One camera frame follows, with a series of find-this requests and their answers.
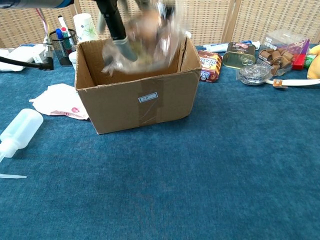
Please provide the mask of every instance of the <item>blurry plastic bag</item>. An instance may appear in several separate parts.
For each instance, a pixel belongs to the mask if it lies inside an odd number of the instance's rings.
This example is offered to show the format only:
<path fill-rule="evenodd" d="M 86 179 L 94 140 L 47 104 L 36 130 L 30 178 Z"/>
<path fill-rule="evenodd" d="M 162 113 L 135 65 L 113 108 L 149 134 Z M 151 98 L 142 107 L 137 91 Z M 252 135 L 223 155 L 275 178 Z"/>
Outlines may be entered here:
<path fill-rule="evenodd" d="M 135 74 L 169 67 L 181 41 L 185 39 L 179 8 L 178 1 L 172 4 L 151 1 L 149 9 L 125 24 L 126 35 L 137 60 L 125 58 L 109 39 L 102 50 L 102 71 Z"/>

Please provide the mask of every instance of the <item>open cardboard box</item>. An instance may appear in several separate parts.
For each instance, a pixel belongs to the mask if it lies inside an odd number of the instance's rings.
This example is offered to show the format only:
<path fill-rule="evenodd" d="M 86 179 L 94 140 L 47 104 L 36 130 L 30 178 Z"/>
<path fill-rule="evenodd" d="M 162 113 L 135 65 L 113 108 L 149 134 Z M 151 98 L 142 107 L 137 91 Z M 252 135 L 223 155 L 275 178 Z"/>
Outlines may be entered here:
<path fill-rule="evenodd" d="M 104 40 L 77 46 L 75 88 L 97 134 L 106 134 L 188 116 L 201 73 L 201 62 L 189 38 L 172 64 L 155 72 L 103 73 Z"/>

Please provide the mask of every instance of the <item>tin can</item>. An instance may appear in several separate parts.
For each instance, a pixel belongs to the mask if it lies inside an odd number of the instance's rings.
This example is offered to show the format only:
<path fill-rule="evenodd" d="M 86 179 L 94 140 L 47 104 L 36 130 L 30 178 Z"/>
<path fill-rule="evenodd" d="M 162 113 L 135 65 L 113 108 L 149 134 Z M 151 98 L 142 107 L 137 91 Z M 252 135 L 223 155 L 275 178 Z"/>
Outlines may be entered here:
<path fill-rule="evenodd" d="M 253 44 L 242 42 L 230 42 L 223 56 L 223 65 L 230 68 L 240 69 L 256 62 L 256 47 Z"/>

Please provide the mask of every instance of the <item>paper cup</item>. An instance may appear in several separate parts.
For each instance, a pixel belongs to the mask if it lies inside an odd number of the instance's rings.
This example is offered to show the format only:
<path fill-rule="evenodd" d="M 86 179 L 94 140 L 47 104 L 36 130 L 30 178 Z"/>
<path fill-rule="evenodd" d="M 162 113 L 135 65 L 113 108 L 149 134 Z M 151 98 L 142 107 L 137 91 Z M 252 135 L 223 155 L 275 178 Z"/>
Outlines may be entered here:
<path fill-rule="evenodd" d="M 73 16 L 73 21 L 76 35 L 80 43 L 99 39 L 94 22 L 89 13 L 77 14 Z"/>
<path fill-rule="evenodd" d="M 72 66 L 74 70 L 76 70 L 76 65 L 77 65 L 77 51 L 73 51 L 72 53 L 69 54 L 69 60 L 72 63 Z"/>

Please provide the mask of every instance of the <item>blue object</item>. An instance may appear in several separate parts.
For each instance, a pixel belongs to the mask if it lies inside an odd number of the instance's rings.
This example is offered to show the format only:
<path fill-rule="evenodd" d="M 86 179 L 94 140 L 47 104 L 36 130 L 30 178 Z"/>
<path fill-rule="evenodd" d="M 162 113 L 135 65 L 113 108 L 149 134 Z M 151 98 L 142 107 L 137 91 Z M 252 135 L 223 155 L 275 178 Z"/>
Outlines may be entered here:
<path fill-rule="evenodd" d="M 74 0 L 63 0 L 61 2 L 61 4 L 59 6 L 57 6 L 57 8 L 65 8 L 67 6 L 69 6 L 70 4 L 73 4 Z"/>
<path fill-rule="evenodd" d="M 60 28 L 57 28 L 56 30 L 55 30 L 55 33 L 56 33 L 56 36 L 58 37 L 58 39 L 64 39 L 64 36 L 63 36 L 63 34 L 62 34 L 62 31 L 60 30 Z"/>
<path fill-rule="evenodd" d="M 73 68 L 54 66 L 0 73 L 2 130 L 49 85 L 74 85 Z M 200 82 L 190 116 L 173 122 L 97 135 L 90 121 L 43 115 L 0 164 L 27 176 L 0 179 L 1 239 L 318 239 L 320 86 L 235 76 L 223 66 Z"/>
<path fill-rule="evenodd" d="M 19 47 L 34 47 L 36 44 L 34 43 L 24 43 L 20 44 Z"/>
<path fill-rule="evenodd" d="M 244 43 L 244 44 L 252 44 L 252 41 L 248 40 L 248 41 L 241 41 L 241 43 Z M 212 46 L 216 46 L 216 45 L 221 45 L 221 44 L 225 44 L 225 43 L 213 43 L 213 44 L 208 44 L 210 45 L 211 47 Z M 207 48 L 205 47 L 205 45 L 200 45 L 200 46 L 196 46 L 195 47 L 197 51 L 206 51 Z"/>

